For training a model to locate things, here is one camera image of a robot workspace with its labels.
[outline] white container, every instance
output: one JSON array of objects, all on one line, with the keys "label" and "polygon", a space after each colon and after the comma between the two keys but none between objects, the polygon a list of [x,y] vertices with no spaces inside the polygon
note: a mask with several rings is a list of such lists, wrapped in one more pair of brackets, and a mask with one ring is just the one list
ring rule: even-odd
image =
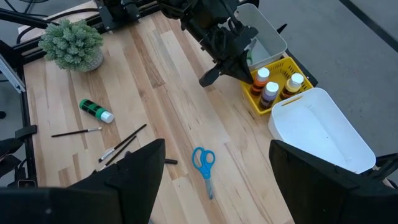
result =
[{"label": "white container", "polygon": [[274,105],[268,128],[275,139],[356,174],[376,163],[372,150],[321,88]]},{"label": "white container", "polygon": [[238,6],[234,14],[243,25],[255,27],[259,31],[255,36],[257,42],[252,50],[250,71],[280,59],[287,49],[286,41],[255,5],[243,4]]}]

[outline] black robotic arm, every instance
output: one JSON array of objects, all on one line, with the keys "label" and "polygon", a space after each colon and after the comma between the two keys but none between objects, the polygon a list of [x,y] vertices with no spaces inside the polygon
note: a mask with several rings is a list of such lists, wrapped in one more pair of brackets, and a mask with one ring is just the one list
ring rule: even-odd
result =
[{"label": "black robotic arm", "polygon": [[216,65],[199,80],[211,85],[220,75],[229,75],[251,84],[246,62],[251,43],[258,31],[244,26],[235,16],[238,0],[157,0],[160,10],[170,19],[180,19],[181,29],[187,30],[200,43],[201,49],[213,57]]}]

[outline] concrete floor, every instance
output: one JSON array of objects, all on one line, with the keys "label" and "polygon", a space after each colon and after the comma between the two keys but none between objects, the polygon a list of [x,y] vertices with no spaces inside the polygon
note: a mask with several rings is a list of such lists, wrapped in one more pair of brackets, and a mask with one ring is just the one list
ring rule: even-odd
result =
[{"label": "concrete floor", "polygon": [[[86,0],[50,0],[31,13],[54,14]],[[398,1],[353,0],[398,37]],[[18,10],[26,3],[11,0]],[[8,8],[4,1],[0,7]],[[260,10],[274,27],[288,23],[282,36],[289,50],[318,79],[377,156],[398,152],[398,53],[366,27],[338,0],[262,0]],[[0,21],[0,38],[15,44],[17,24]],[[0,83],[0,139],[22,127],[17,93]],[[398,183],[398,172],[390,176]],[[0,185],[7,182],[4,177]]]}]

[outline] yellow basket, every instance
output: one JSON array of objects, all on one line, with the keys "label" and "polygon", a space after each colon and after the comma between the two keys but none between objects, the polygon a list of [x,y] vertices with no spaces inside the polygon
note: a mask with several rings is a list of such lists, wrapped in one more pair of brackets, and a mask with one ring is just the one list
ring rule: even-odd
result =
[{"label": "yellow basket", "polygon": [[[268,68],[268,70],[270,71],[269,81],[278,83],[278,85],[279,85],[278,95],[282,91],[283,87],[285,87],[286,81],[294,73],[300,73],[303,75],[303,72],[301,71],[299,66],[297,66],[297,64],[294,62],[294,60],[290,57],[280,59],[280,60],[270,63],[264,67]],[[257,70],[254,70],[251,72],[251,75],[253,78],[256,74],[257,74]],[[301,88],[297,94],[313,88],[312,84],[306,78],[306,76],[305,75],[303,75],[303,76],[304,76],[304,83],[301,86]],[[269,109],[266,109],[266,110],[260,109],[260,107],[259,107],[260,96],[255,97],[255,96],[252,96],[252,94],[250,94],[250,86],[251,85],[241,82],[241,86],[242,86],[243,92],[246,95],[246,97],[248,98],[251,106],[254,108],[254,111],[258,115],[264,115],[266,113],[271,112],[272,107]],[[280,98],[277,96],[277,98],[275,99],[272,106],[274,106],[276,103],[278,103],[280,101],[281,101]]]}]

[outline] bottle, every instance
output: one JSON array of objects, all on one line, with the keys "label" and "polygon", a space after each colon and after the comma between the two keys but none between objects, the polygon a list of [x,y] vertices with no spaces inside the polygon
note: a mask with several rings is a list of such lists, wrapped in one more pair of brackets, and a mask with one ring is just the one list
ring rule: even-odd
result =
[{"label": "bottle", "polygon": [[253,96],[261,95],[261,90],[268,82],[269,70],[267,68],[260,68],[254,78],[254,83],[250,87],[250,93]]},{"label": "bottle", "polygon": [[294,96],[301,88],[301,84],[304,82],[304,76],[299,73],[295,73],[292,77],[287,80],[285,87],[282,89],[279,98],[286,100],[289,97]]},{"label": "bottle", "polygon": [[80,109],[83,111],[86,111],[87,113],[93,115],[99,120],[104,121],[105,123],[110,123],[113,121],[113,114],[110,112],[106,111],[105,108],[103,108],[100,105],[97,105],[96,103],[92,102],[91,100],[84,99],[80,102],[79,104]]},{"label": "bottle", "polygon": [[279,85],[278,83],[269,82],[265,89],[262,91],[259,107],[262,110],[266,110],[272,106],[274,100],[278,96]]}]

